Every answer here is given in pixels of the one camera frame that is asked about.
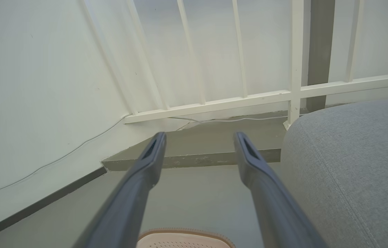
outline gray upholstered furniture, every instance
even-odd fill
[[[388,247],[388,100],[299,118],[280,176],[330,247]]]

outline stitching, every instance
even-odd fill
[[[355,213],[355,211],[357,212],[357,210],[356,210],[355,208],[353,208],[353,207],[351,206],[351,204],[348,202],[348,198],[347,198],[347,196],[346,196],[345,191],[344,191],[344,192],[342,191],[342,190],[343,190],[342,186],[340,185],[340,183],[339,183],[339,181],[336,179],[336,177],[333,175],[333,172],[331,171],[331,169],[327,166],[327,163],[326,163],[325,158],[322,156],[321,152],[319,151],[319,149],[317,148],[317,146],[315,145],[315,143],[313,142],[313,140],[310,138],[310,136],[308,135],[308,133],[304,130],[304,127],[302,126],[302,124],[299,123],[299,125],[300,125],[301,130],[303,131],[303,133],[306,135],[306,137],[305,137],[306,140],[309,141],[309,142],[311,143],[311,145],[313,146],[313,148],[315,148],[315,150],[316,150],[316,155],[317,155],[318,160],[320,161],[320,163],[323,165],[323,167],[326,169],[326,171],[327,171],[328,174],[330,175],[328,178],[329,178],[331,184],[334,186],[334,188],[335,188],[335,190],[336,190],[336,193],[338,193],[338,195],[340,196],[341,201],[342,201],[342,202],[345,204],[345,206],[347,207],[348,213],[353,217],[353,220],[354,220],[354,222],[355,222],[357,228],[359,229],[359,232],[360,232],[361,236],[364,238],[365,242],[366,242],[367,245],[370,247],[370,244],[368,243],[367,238],[365,237],[365,235],[364,235],[364,233],[363,233],[363,231],[365,231],[365,230],[363,230],[364,227],[362,226],[362,223],[361,223],[361,226],[362,226],[362,228],[361,228],[361,227],[359,226],[358,222],[356,221],[356,218],[359,220],[359,218],[358,218],[358,215],[359,215],[359,214],[358,214],[358,213]],[[373,238],[371,239],[371,238],[369,237],[368,233],[367,233],[367,232],[365,232],[365,233],[367,234],[367,236],[368,236],[368,238],[369,238],[370,240],[374,240],[375,243],[377,244],[377,242],[376,242],[375,238],[373,237],[373,235],[371,235],[371,236],[373,237]]]

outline white railing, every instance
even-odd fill
[[[302,67],[303,67],[303,39],[304,39],[304,1],[303,0],[291,0],[292,1],[292,60],[291,60],[291,80],[288,90],[272,91],[261,94],[248,95],[246,86],[246,70],[244,67],[244,56],[243,56],[243,45],[241,41],[241,30],[240,30],[240,18],[238,14],[237,0],[232,0],[233,14],[235,18],[236,27],[236,39],[238,41],[238,54],[240,59],[241,69],[241,97],[234,97],[230,99],[221,99],[217,101],[206,101],[205,99],[205,86],[204,80],[200,73],[200,66],[198,64],[196,54],[194,52],[191,40],[191,33],[189,31],[188,19],[186,17],[185,7],[183,0],[177,0],[178,8],[180,11],[181,21],[186,36],[187,45],[189,48],[189,55],[192,60],[192,64],[195,67],[196,80],[199,91],[199,100],[197,104],[183,105],[177,107],[169,107],[165,103],[162,97],[162,92],[159,88],[159,82],[155,80],[155,72],[150,62],[150,55],[148,45],[145,37],[145,33],[140,23],[139,15],[137,14],[136,7],[133,0],[126,0],[129,8],[129,12],[132,15],[133,25],[137,32],[142,48],[142,63],[151,72],[148,77],[148,84],[151,89],[151,93],[154,100],[160,105],[159,110],[151,110],[145,112],[137,112],[134,107],[134,102],[131,99],[128,86],[122,79],[120,69],[115,66],[114,59],[112,58],[109,46],[105,41],[104,35],[99,27],[98,21],[95,14],[93,13],[92,7],[90,6],[89,0],[84,0],[85,6],[88,11],[88,15],[93,23],[93,28],[98,36],[98,40],[103,48],[104,55],[107,58],[110,67],[114,71],[117,83],[120,85],[124,96],[124,102],[132,113],[131,116],[125,118],[125,123],[134,123],[140,121],[149,121],[161,118],[168,118],[174,116],[183,116],[197,113],[204,113],[217,110],[227,110],[233,108],[241,108],[247,106],[268,104],[274,102],[289,102],[288,108],[288,119],[284,123],[286,129],[299,117],[300,101],[306,97],[315,97],[328,94],[339,94],[352,91],[363,91],[377,88],[388,87],[388,75],[377,76],[377,77],[366,77],[361,79],[353,79],[353,68],[355,66],[356,54],[358,48],[358,39],[360,34],[360,28],[362,23],[362,16],[364,10],[364,0],[356,0],[354,13],[353,13],[353,24],[352,34],[350,38],[350,45],[348,50],[347,58],[347,70],[345,72],[345,80],[341,82],[323,83],[310,86],[301,86],[302,79]]]

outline vertical railing bar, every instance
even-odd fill
[[[157,104],[158,105],[161,104],[164,110],[168,110],[169,106],[163,99],[162,91],[156,83],[155,72],[153,70],[153,66],[151,65],[152,61],[149,53],[148,44],[146,42],[145,32],[143,30],[142,23],[140,22],[136,5],[134,4],[134,0],[126,0],[126,3],[128,5],[129,12],[131,13],[131,16],[133,18],[133,24],[134,24],[134,27],[136,28],[137,36],[139,37],[140,48],[142,49],[142,52],[145,55],[145,59],[144,59],[145,66],[147,67],[151,75],[148,78],[148,84],[149,84],[149,87],[151,88],[151,93],[154,97],[154,100],[157,102]]]
[[[244,67],[243,42],[241,41],[240,16],[238,15],[237,0],[232,0],[233,17],[235,19],[235,29],[237,31],[238,55],[240,56],[241,80],[243,83],[243,97],[248,97],[246,83],[246,68]]]
[[[93,31],[95,32],[96,39],[99,41],[99,44],[101,46],[102,55],[106,59],[108,67],[112,71],[112,73],[115,77],[115,80],[116,80],[115,87],[117,88],[117,90],[121,94],[122,100],[123,100],[128,112],[132,113],[132,114],[137,114],[138,112],[137,112],[136,108],[134,107],[134,100],[131,98],[131,93],[128,89],[128,86],[125,83],[125,80],[122,76],[122,73],[120,72],[119,66],[117,66],[115,59],[113,58],[113,54],[110,50],[110,47],[107,43],[107,40],[105,39],[104,33],[99,25],[99,22],[96,18],[96,15],[93,11],[91,4],[90,4],[90,0],[84,0],[84,5],[85,5],[85,8],[87,10],[86,11],[87,15],[90,18],[91,27],[92,27]]]
[[[347,71],[345,81],[353,81],[353,69],[356,63],[357,50],[359,47],[359,33],[362,27],[362,15],[364,12],[364,0],[355,0],[353,11],[352,34],[350,36],[350,47],[348,49]]]
[[[205,86],[204,80],[200,72],[200,67],[198,65],[197,58],[194,53],[194,47],[192,46],[191,33],[189,32],[188,26],[188,17],[186,16],[185,6],[183,4],[183,0],[177,0],[178,10],[180,11],[181,23],[183,24],[183,30],[185,31],[186,43],[188,44],[189,55],[191,57],[192,64],[194,66],[194,70],[196,73],[197,86],[199,91],[200,103],[205,105]]]
[[[304,0],[292,0],[292,66],[290,70],[291,99],[284,127],[288,129],[300,116],[301,82],[304,46]]]

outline gray pillar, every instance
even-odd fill
[[[328,82],[334,2],[335,0],[312,0],[307,85]],[[306,106],[309,112],[321,110],[326,106],[326,96],[309,97]]]

